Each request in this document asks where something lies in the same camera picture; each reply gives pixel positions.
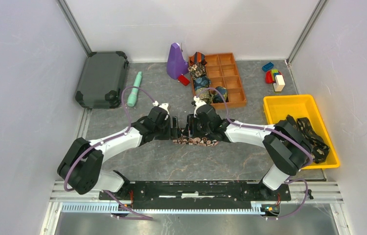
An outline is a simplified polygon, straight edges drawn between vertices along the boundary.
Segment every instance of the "blue lego brick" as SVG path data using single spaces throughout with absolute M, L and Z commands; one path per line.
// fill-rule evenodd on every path
M 264 72 L 267 72 L 269 70 L 271 70 L 274 67 L 274 64 L 272 62 L 268 62 L 265 66 L 263 66 L 261 69 Z

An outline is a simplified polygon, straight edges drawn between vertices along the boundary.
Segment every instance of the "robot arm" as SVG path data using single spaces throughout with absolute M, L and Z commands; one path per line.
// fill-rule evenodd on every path
M 65 179 L 75 160 L 86 149 L 98 143 L 100 145 L 88 152 L 82 161 L 73 169 L 68 183 L 79 194 L 89 192 L 91 189 L 107 189 L 117 192 L 124 184 L 124 178 L 116 172 L 101 170 L 102 164 L 109 158 L 131 148 L 142 146 L 145 143 L 157 140 L 170 139 L 170 116 L 167 103 L 155 106 L 148 116 L 132 123 L 129 132 L 127 128 L 110 136 L 86 141 L 84 138 L 76 139 L 58 167 L 57 173 Z M 105 141 L 120 135 L 113 141 Z
M 277 190 L 290 176 L 295 176 L 308 159 L 305 153 L 272 130 L 287 135 L 308 152 L 312 151 L 310 143 L 286 120 L 276 125 L 254 125 L 235 120 L 230 123 L 227 119 L 221 119 L 211 105 L 197 98 L 194 100 L 194 117 L 198 123 L 193 128 L 197 128 L 201 135 L 211 135 L 219 141 L 243 142 L 266 148 L 274 165 L 260 184 L 271 191 Z
M 300 149 L 273 133 L 272 130 L 287 135 L 308 152 L 312 150 L 309 142 L 285 120 L 275 125 L 244 124 L 235 120 L 230 122 L 227 119 L 221 119 L 211 105 L 199 99 L 195 99 L 195 105 L 194 115 L 188 116 L 188 125 L 192 125 L 190 130 L 193 137 L 210 135 L 218 141 L 243 142 L 266 148 L 274 165 L 260 181 L 260 184 L 268 193 L 277 190 L 288 177 L 296 175 L 307 160 L 307 156 Z M 80 154 L 96 145 L 73 169 L 68 183 L 79 194 L 87 193 L 93 188 L 107 189 L 122 194 L 122 186 L 127 179 L 118 172 L 101 170 L 103 162 L 153 139 L 169 140 L 171 138 L 170 120 L 168 104 L 162 104 L 153 107 L 148 116 L 132 123 L 127 134 L 119 136 L 113 141 L 106 142 L 105 140 L 125 133 L 125 130 L 90 142 L 78 138 L 71 145 L 58 167 L 58 174 L 65 179 L 69 169 Z

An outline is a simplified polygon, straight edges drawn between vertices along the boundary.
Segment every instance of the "yellow tray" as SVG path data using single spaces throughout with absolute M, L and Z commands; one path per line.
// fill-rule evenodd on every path
M 321 114 L 316 106 L 316 102 L 309 94 L 280 95 L 264 97 L 264 113 L 267 123 L 275 124 L 286 119 L 287 115 L 297 118 L 308 118 L 313 130 L 322 137 L 323 141 L 330 147 L 326 162 L 311 165 L 303 169 L 327 169 L 338 168 L 341 164 L 329 138 Z

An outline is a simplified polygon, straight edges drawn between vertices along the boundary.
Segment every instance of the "mint green flashlight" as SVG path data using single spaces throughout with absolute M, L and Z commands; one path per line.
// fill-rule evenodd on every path
M 142 81 L 142 72 L 138 72 L 133 86 L 139 87 L 141 81 Z M 138 91 L 139 89 L 132 88 L 132 93 L 130 93 L 129 98 L 127 98 L 127 106 L 133 107 L 136 104 L 136 100 L 138 99 Z

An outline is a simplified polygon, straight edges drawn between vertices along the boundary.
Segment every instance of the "white block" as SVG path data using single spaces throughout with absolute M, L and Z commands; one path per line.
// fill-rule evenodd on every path
M 284 88 L 283 75 L 275 76 L 275 83 L 273 83 L 273 87 L 274 87 L 275 92 L 280 92 Z

